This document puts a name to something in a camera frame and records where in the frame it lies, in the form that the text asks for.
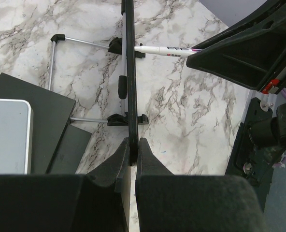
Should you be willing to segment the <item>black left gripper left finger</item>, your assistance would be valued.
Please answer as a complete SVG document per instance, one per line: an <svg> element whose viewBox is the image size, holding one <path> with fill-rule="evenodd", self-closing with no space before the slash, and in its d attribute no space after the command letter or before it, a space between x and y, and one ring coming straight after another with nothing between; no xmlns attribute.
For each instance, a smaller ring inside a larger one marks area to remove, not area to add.
<svg viewBox="0 0 286 232"><path fill-rule="evenodd" d="M87 174L0 175L0 232L127 232L129 140Z"/></svg>

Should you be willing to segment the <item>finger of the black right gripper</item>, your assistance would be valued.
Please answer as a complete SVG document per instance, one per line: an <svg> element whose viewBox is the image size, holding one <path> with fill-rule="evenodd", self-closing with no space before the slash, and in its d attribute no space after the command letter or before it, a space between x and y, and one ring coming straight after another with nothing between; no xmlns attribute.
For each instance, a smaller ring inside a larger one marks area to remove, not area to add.
<svg viewBox="0 0 286 232"><path fill-rule="evenodd" d="M286 0L268 0L225 31L195 45L207 49L257 38L269 48L286 46Z"/></svg>

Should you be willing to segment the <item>black framed whiteboard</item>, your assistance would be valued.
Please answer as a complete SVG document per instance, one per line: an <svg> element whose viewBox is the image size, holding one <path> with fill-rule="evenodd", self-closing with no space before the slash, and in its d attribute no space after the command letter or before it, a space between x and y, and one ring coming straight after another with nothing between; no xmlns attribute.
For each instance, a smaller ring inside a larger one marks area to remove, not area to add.
<svg viewBox="0 0 286 232"><path fill-rule="evenodd" d="M137 112L137 88L136 88L136 62L135 62L135 29L134 29L134 1L122 1L122 13L125 14L126 35L123 36L123 47L126 48L127 58L127 91L128 91L128 127L130 163L135 165L138 157L138 112Z"/></svg>

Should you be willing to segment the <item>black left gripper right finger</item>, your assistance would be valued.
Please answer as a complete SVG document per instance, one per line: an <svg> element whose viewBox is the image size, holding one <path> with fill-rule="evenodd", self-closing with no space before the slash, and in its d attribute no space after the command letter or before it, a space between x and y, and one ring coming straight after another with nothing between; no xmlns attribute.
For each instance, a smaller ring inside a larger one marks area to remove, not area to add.
<svg viewBox="0 0 286 232"><path fill-rule="evenodd" d="M174 175L145 138L135 183L142 232L263 232L265 220L250 184L238 176Z"/></svg>

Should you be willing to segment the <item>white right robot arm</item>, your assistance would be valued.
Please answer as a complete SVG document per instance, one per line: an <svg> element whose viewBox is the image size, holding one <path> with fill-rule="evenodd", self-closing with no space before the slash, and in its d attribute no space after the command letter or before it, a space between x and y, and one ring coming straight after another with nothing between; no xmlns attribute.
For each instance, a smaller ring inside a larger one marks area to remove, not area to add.
<svg viewBox="0 0 286 232"><path fill-rule="evenodd" d="M286 88L286 0L268 0L245 19L197 45L189 68L261 94ZM263 232L273 166L286 152L286 103L273 111L253 97L224 176L200 176L202 198L183 227L196 232Z"/></svg>

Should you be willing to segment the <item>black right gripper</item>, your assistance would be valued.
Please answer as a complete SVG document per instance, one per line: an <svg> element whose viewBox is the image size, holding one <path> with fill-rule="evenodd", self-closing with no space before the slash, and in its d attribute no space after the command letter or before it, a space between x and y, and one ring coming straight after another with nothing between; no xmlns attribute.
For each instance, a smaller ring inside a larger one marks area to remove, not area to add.
<svg viewBox="0 0 286 232"><path fill-rule="evenodd" d="M269 48L257 38L202 49L189 56L186 65L261 93L286 88L286 46ZM275 117L252 124L249 137L260 148L286 149L286 103L277 107Z"/></svg>

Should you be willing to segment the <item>white marker pen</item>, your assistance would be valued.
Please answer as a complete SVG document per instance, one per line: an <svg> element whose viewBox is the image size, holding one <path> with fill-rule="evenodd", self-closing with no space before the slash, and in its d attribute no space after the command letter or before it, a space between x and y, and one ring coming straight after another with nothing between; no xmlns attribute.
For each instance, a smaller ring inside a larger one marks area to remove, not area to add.
<svg viewBox="0 0 286 232"><path fill-rule="evenodd" d="M195 53L202 51L202 49L195 48L180 48L180 47L165 47L165 46L135 46L134 50L146 54L154 54L160 56L186 58Z"/></svg>

